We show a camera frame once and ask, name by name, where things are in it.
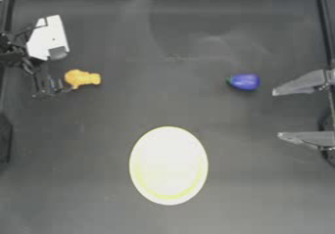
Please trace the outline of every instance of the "blue object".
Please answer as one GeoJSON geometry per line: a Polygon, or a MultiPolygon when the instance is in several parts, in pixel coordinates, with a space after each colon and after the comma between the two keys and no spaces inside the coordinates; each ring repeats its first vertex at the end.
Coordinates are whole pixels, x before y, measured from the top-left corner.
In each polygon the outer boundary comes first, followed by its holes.
{"type": "Polygon", "coordinates": [[[255,90],[260,85],[260,78],[254,73],[242,73],[227,78],[228,84],[242,90],[255,90]]]}

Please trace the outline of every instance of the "black mat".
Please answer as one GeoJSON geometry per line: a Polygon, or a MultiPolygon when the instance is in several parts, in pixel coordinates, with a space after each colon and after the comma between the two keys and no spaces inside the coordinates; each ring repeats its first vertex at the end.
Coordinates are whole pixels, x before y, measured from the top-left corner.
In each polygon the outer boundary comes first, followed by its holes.
{"type": "Polygon", "coordinates": [[[314,130],[323,93],[272,98],[272,87],[326,65],[315,0],[16,0],[13,30],[61,15],[69,69],[101,74],[51,101],[7,72],[15,124],[12,165],[0,175],[1,234],[331,232],[335,170],[276,138],[314,130]],[[255,93],[224,78],[256,72],[255,93]],[[173,125],[209,159],[199,195],[175,207],[137,193],[128,157],[139,137],[173,125]]]}

